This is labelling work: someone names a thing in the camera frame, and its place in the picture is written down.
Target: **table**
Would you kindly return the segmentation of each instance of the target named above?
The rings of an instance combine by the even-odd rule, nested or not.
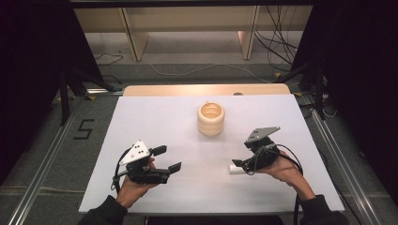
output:
[[[221,216],[292,212],[296,193],[285,183],[264,174],[229,174],[232,158],[252,156],[243,144],[252,130],[274,126],[280,126],[281,130],[271,134],[270,138],[295,152],[314,192],[325,195],[331,210],[344,210],[294,96],[286,92],[288,89],[284,84],[276,85],[279,88],[275,84],[127,88],[127,94],[116,105],[79,212],[97,207],[108,194],[115,196],[115,191],[110,190],[115,165],[123,151],[138,139],[149,148],[168,146],[167,153],[156,157],[158,168],[167,168],[179,161],[182,161],[182,167],[180,172],[172,174],[168,184],[151,189],[135,203],[129,209],[134,215]],[[278,94],[272,95],[270,88],[279,90]],[[148,96],[136,96],[144,89]],[[202,90],[202,96],[198,95],[198,90]],[[231,96],[231,93],[244,95]],[[219,102],[226,112],[224,131],[214,138],[203,136],[196,127],[196,111],[208,100]]]

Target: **floor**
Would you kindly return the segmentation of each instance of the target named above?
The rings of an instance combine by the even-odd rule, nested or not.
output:
[[[301,34],[301,32],[289,32],[289,43],[298,46]],[[273,33],[261,32],[261,35],[272,38]],[[112,64],[113,67],[150,65],[154,70],[162,68],[162,71],[156,70],[156,72],[166,75],[193,72],[193,70],[181,71],[167,65],[198,65],[195,70],[206,70],[208,68],[202,65],[220,65],[220,67],[238,65],[244,68],[247,65],[269,63],[278,66],[283,62],[275,54],[269,56],[268,51],[258,40],[253,44],[251,59],[243,60],[235,32],[153,33],[150,34],[143,60],[140,62],[132,61],[129,43],[123,34],[86,34],[86,37],[94,56],[98,57],[99,65]],[[282,45],[273,46],[277,53],[286,56]],[[269,70],[268,73],[271,74],[268,75],[272,78],[278,72],[283,73],[282,70],[275,68]],[[299,91],[297,83],[297,81],[289,83],[292,92]],[[72,110],[76,109],[74,111],[77,112],[76,116],[80,116],[80,114],[105,111],[101,107],[115,105],[116,101],[117,97],[99,96],[96,104],[84,99],[74,99],[71,105]],[[310,97],[298,98],[299,104],[311,101]],[[303,109],[303,115],[309,112]],[[71,142],[70,140],[79,135],[74,130],[78,130],[81,124],[72,123],[68,129],[60,128],[60,113],[61,109],[56,97],[53,109],[48,113],[48,118],[42,125],[32,149],[22,155],[8,180],[1,186],[0,224],[8,224],[12,216],[20,216],[18,224],[74,224],[81,217],[77,209],[86,183],[74,182],[73,175],[79,174],[89,178],[90,168],[93,167],[98,152],[81,150],[100,149],[101,142],[79,142],[78,144],[76,144],[77,141]],[[101,134],[106,133],[106,125],[112,118],[112,111],[96,114],[96,116],[96,121],[103,122],[97,124],[96,129],[101,130]],[[319,121],[316,113],[313,113],[313,116],[306,121],[315,143],[329,159],[332,178],[347,198],[349,205],[354,208],[361,224],[396,224],[398,208],[378,182],[366,158],[358,155],[358,147],[344,119],[337,114],[334,117],[327,117],[327,120],[322,122]],[[66,137],[57,139],[62,133],[66,134]],[[61,147],[63,150],[57,155],[49,154],[52,150]],[[70,165],[65,168],[58,163],[59,160],[70,160]],[[44,161],[47,161],[47,167],[43,166]],[[32,182],[35,180],[41,180],[41,183]],[[28,204],[23,204],[23,197],[27,191],[35,189],[34,185],[37,185],[38,196],[32,202],[27,201]],[[346,206],[344,213],[349,217],[351,224],[359,224],[348,209],[348,204]],[[290,215],[282,215],[282,218],[285,224],[291,224]],[[134,222],[142,222],[142,218],[127,217],[126,224]]]

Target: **black cloth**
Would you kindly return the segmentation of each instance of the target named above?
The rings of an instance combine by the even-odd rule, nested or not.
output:
[[[332,212],[330,211],[328,204],[325,201],[325,197],[323,195],[317,195],[316,198],[308,200],[308,201],[300,201],[299,202],[304,217],[300,221],[300,225],[347,225],[349,224],[348,219],[340,212]],[[121,206],[118,202],[116,202],[115,198],[112,196],[108,196],[105,202],[96,209],[91,209],[88,213],[79,221],[79,225],[85,224],[123,224],[123,218],[127,214],[127,209]],[[272,219],[271,221],[275,221],[274,216],[269,217]],[[155,218],[152,224],[162,224],[170,223],[177,225],[176,221],[178,219],[173,219],[169,217],[168,219],[162,220],[159,218]],[[220,224],[220,219],[215,218],[214,221],[218,221],[214,224]],[[275,225],[274,222],[267,223],[265,220],[262,222],[263,225],[272,224]]]

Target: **gray floor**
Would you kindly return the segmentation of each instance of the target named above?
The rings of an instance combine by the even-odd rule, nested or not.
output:
[[[290,32],[290,43],[298,45],[300,35],[300,32]],[[110,66],[99,67],[103,75],[113,75],[123,83],[118,84],[112,77],[104,78],[106,82],[115,86],[133,83],[262,83],[262,80],[272,82],[274,73],[279,72],[278,69],[267,66],[267,51],[258,41],[253,44],[251,60],[243,60],[237,34],[233,32],[154,33],[150,35],[144,60],[141,62],[132,62],[129,44],[124,35],[87,34],[87,39],[96,56],[102,53],[123,55],[122,60]],[[283,53],[281,46],[276,50]],[[119,57],[105,55],[98,60],[98,63],[109,64],[117,58]],[[270,60],[274,64],[281,63],[275,55],[271,56]],[[282,68],[288,68],[288,65],[282,65]],[[299,78],[289,82],[292,92],[298,91],[298,80]],[[298,97],[298,103],[304,104],[306,101],[306,98]],[[78,98],[70,101],[76,109],[75,116],[70,121],[70,127],[66,130],[65,139],[57,155],[54,156],[51,169],[45,174],[38,196],[27,208],[28,214],[23,224],[75,224],[82,216],[77,210],[112,119],[117,96],[97,96],[94,100],[85,99],[79,102]],[[303,109],[303,115],[307,113],[308,110]],[[54,146],[53,140],[60,129],[60,114],[60,102],[56,97],[31,149],[21,156],[7,181],[1,186],[0,224],[8,223],[47,152]],[[76,140],[76,137],[82,136],[82,132],[78,129],[84,119],[94,120],[88,124],[93,132],[89,140]],[[358,207],[355,194],[347,186],[314,116],[306,121],[316,145],[327,156],[332,179],[359,215],[362,224],[365,224],[366,219]],[[359,157],[357,144],[344,120],[337,114],[333,118],[327,118],[326,124],[344,152],[350,170],[355,174],[360,187],[374,208],[379,219],[378,224],[396,224],[398,208],[378,181],[366,159]],[[344,214],[348,216],[351,224],[358,224],[347,207]],[[281,215],[281,217],[285,224],[292,224],[291,215]],[[142,221],[141,217],[127,216],[125,224],[137,224]]]

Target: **white cylinder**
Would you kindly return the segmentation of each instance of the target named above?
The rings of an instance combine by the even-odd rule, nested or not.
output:
[[[208,137],[220,134],[223,130],[225,111],[215,102],[206,102],[197,113],[198,129]]]

